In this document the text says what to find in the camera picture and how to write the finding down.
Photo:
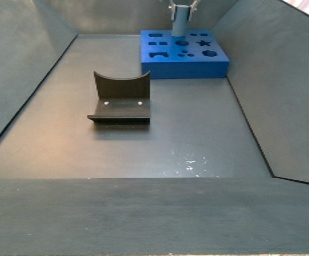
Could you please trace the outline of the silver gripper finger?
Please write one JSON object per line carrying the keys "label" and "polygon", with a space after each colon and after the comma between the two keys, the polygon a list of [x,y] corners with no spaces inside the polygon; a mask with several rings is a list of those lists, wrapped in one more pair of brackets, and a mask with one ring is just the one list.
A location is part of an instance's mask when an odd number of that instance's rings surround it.
{"label": "silver gripper finger", "polygon": [[197,11],[200,2],[201,0],[195,0],[193,3],[189,5],[189,16],[188,16],[189,21],[192,20],[193,13]]}
{"label": "silver gripper finger", "polygon": [[169,9],[172,11],[172,20],[176,19],[176,3],[175,0],[169,0]]}

